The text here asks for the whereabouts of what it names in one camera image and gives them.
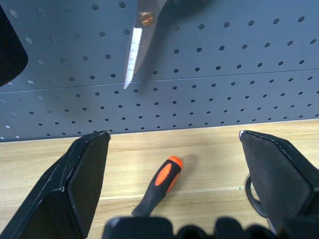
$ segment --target scissor blade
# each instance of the scissor blade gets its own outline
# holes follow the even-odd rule
[[[138,52],[140,48],[141,43],[141,36],[142,36],[142,28],[133,28],[132,33],[132,41],[130,45],[130,52],[129,52],[129,59],[128,59],[128,66],[126,69],[126,76],[125,76],[125,82],[124,82],[124,90],[129,86],[129,84],[132,82],[133,76],[134,76],[134,70],[136,65],[136,60],[138,57]]]

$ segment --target screwdriver handle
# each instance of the screwdriver handle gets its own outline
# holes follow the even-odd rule
[[[156,205],[170,192],[177,181],[183,162],[176,156],[169,157],[154,175],[145,195],[132,211],[134,217],[149,217]]]

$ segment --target orange screwdriver handle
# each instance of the orange screwdriver handle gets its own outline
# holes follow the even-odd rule
[[[170,192],[182,168],[183,162],[180,158],[169,157],[156,172],[143,199],[132,211],[132,215],[134,217],[149,217],[156,205]]]

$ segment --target screwdriver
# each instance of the screwdriver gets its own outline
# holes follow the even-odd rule
[[[132,216],[149,217],[157,204],[171,191],[182,168],[183,161],[180,158],[169,157],[154,175],[143,199],[132,211]]]

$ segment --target pegboard hole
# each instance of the pegboard hole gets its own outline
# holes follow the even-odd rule
[[[81,35],[77,33],[77,34],[74,35],[74,38],[77,39],[77,40],[80,40],[81,39]]]
[[[92,9],[94,11],[97,11],[99,9],[99,6],[97,4],[92,4]]]
[[[305,17],[304,17],[304,16],[301,16],[301,17],[299,17],[298,22],[303,22],[304,19],[305,19]]]
[[[10,10],[10,15],[13,17],[18,17],[18,13],[15,10]]]
[[[254,21],[254,20],[251,20],[251,21],[249,21],[249,23],[248,23],[249,26],[253,26],[254,24],[255,24],[255,21]]]
[[[26,38],[25,38],[25,41],[26,41],[27,43],[29,43],[29,44],[32,43],[32,39],[31,39],[30,37],[26,37]]]
[[[125,4],[125,2],[120,1],[119,6],[120,6],[120,8],[124,9],[126,7],[126,4]]]
[[[276,25],[276,24],[278,24],[278,22],[279,22],[279,18],[276,18],[276,19],[273,21],[273,24]]]

